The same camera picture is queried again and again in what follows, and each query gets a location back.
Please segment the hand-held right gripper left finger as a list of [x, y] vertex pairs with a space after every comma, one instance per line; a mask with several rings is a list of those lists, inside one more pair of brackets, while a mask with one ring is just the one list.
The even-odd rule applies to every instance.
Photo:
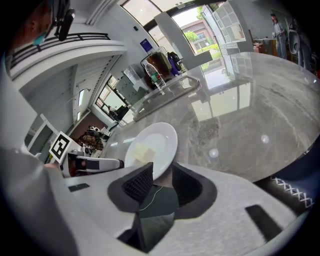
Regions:
[[144, 256], [138, 217], [153, 184], [153, 164], [63, 178], [46, 168], [54, 206], [68, 237], [54, 246], [59, 256]]

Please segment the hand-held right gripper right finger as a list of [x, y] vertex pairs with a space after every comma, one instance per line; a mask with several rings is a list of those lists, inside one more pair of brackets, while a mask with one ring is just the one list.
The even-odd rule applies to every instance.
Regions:
[[242, 177], [187, 163], [154, 182], [173, 188], [179, 206], [152, 256], [274, 256], [308, 216]]

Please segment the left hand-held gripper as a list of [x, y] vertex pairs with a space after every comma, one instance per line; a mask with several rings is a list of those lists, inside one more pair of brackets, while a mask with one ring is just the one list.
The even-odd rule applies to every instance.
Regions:
[[85, 148], [62, 131], [52, 143], [49, 153], [64, 178], [103, 173], [124, 168], [124, 162], [113, 158], [85, 157]]

